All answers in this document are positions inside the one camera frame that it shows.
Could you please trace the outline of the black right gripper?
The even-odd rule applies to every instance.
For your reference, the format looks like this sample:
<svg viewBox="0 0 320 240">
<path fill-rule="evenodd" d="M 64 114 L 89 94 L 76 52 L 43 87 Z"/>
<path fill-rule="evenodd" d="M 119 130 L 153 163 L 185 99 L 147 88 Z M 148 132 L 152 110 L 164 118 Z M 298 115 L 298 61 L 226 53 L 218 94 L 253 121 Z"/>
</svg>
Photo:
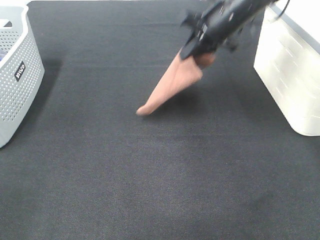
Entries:
<svg viewBox="0 0 320 240">
<path fill-rule="evenodd" d="M 180 58 L 212 53 L 223 44 L 234 50 L 232 35 L 241 32 L 269 4 L 269 0 L 215 0 L 203 12 L 187 11 L 181 24 L 188 26 L 191 34 L 180 50 Z"/>
</svg>

